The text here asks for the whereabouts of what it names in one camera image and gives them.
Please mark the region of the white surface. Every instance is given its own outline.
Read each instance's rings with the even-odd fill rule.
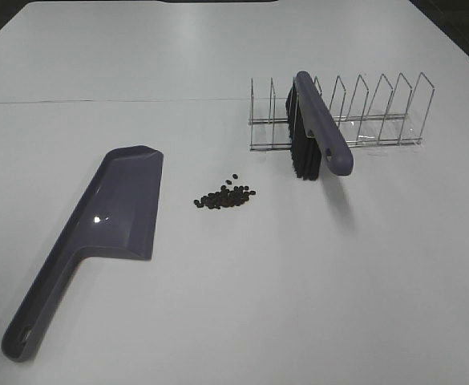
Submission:
[[[379,30],[378,50],[386,46],[391,25],[403,27],[402,45],[381,51],[387,56],[379,61],[369,51],[354,61],[321,50],[311,55],[319,67],[344,66],[355,74],[362,66],[375,78],[382,66],[413,75],[426,69],[438,91],[424,148],[359,149],[352,176],[337,179],[324,172],[321,182],[309,183],[294,178],[288,153],[247,151],[247,100],[0,104],[0,342],[103,154],[148,144],[165,155],[153,260],[85,261],[35,361],[12,363],[0,351],[1,385],[469,384],[469,59],[405,1],[365,2],[368,15],[386,15],[382,22],[361,21],[360,12],[350,12],[359,6],[355,1],[295,1],[294,12],[290,3],[281,0],[275,9],[317,16],[329,25],[348,11],[350,20],[342,22],[369,28],[369,34]],[[384,3],[389,7],[375,8]],[[176,81],[169,67],[178,64],[170,60],[167,66],[150,64],[162,72],[144,84],[149,87],[138,79],[137,62],[130,75],[107,67],[103,88],[94,88],[87,71],[100,65],[98,56],[88,56],[81,42],[75,47],[67,34],[86,36],[90,47],[106,43],[102,22],[85,28],[81,11],[89,10],[88,18],[96,13],[113,19],[125,10],[141,22],[171,7],[194,10],[205,20],[221,9],[138,4],[28,6],[0,33],[0,99],[150,98],[160,92],[168,99],[244,98],[252,74],[266,80],[269,69],[278,67],[287,79],[296,68],[308,67],[299,60],[307,56],[303,50],[293,53],[296,59],[283,55],[283,63],[263,54],[251,61],[238,56],[234,45],[232,77],[216,72],[203,84],[201,71],[215,62],[212,55],[199,55],[200,73],[182,89],[163,87]],[[224,21],[255,47],[259,37],[235,23],[250,6],[239,6],[239,13],[226,7]],[[281,36],[281,47],[288,46],[286,32],[325,28],[285,24],[279,12],[265,29]],[[77,24],[59,37],[60,47],[44,42],[63,33],[64,25],[54,21],[69,15],[75,17],[68,22]],[[164,24],[158,20],[156,25]],[[140,42],[154,44],[158,32],[148,23],[134,33],[133,24],[124,23],[125,35],[113,34],[117,47],[133,44],[126,61],[134,44],[141,51]],[[14,69],[7,69],[11,58],[23,55],[12,43],[22,34],[31,34],[26,57],[33,55],[36,66],[45,57],[45,72],[22,67],[14,77]],[[346,34],[342,51],[357,50],[359,38]],[[436,42],[435,49],[428,42]],[[318,38],[321,44],[328,45]],[[53,56],[72,47],[84,68],[71,71],[71,56]],[[419,51],[430,53],[414,54]],[[63,72],[53,87],[44,84],[58,68]],[[131,75],[132,83],[120,79]],[[232,87],[222,94],[227,83]],[[27,84],[32,92],[22,90]],[[214,212],[194,208],[192,199],[232,172],[257,190],[248,204]]]

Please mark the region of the black bristles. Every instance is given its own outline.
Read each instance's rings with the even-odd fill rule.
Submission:
[[[316,180],[320,170],[321,152],[316,140],[308,138],[305,134],[304,122],[300,113],[300,102],[297,101],[297,89],[294,83],[285,107],[288,113],[291,159],[293,160],[295,173],[297,177],[304,180]]]

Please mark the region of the wire rack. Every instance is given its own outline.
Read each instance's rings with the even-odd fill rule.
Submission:
[[[314,77],[314,84],[323,98],[318,77]],[[357,77],[352,92],[338,75],[330,100],[324,101],[351,148],[418,145],[423,141],[434,92],[434,84],[423,72],[414,87],[402,72],[394,83],[381,74],[372,92],[362,75]],[[269,97],[256,98],[251,79],[251,151],[290,149],[285,100],[285,97],[277,97],[273,78]]]

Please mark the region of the white table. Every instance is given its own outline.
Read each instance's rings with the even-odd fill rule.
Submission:
[[[425,71],[424,146],[354,150],[316,183],[248,152],[250,78],[282,94],[299,69]],[[0,31],[0,342],[131,144],[165,155],[153,260],[85,261],[36,359],[0,351],[0,384],[469,384],[469,58],[409,2],[24,8]],[[248,204],[192,205],[232,172]]]

